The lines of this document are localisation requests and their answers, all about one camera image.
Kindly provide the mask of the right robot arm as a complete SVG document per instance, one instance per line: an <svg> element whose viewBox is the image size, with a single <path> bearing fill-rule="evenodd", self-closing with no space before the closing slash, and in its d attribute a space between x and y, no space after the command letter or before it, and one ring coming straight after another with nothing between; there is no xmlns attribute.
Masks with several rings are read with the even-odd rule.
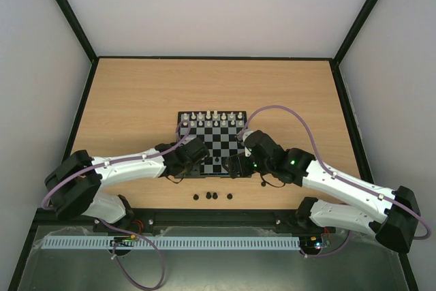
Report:
<svg viewBox="0 0 436 291"><path fill-rule="evenodd" d="M415 239L420 216L412 190L393 190L357 179L320 162L302 149L283 149L264 132L248 131L243 136L245 150L224 160L232 178L257 172L271 174L285 184L315 189L339 204L306 197L298 207L296 221L306 231L335 227L372 236L379 244L406 254Z"/></svg>

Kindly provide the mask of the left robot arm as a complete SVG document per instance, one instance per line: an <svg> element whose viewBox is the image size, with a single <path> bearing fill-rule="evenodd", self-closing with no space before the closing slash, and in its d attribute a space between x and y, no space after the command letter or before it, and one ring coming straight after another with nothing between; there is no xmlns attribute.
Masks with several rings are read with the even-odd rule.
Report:
<svg viewBox="0 0 436 291"><path fill-rule="evenodd" d="M107 194L105 188L142 178L184 175L208 156L204 142L191 137L118 157L76 151L46 177L48 193L42 208L53 210L61 220L84 215L116 224L131 215L131 207L124 196Z"/></svg>

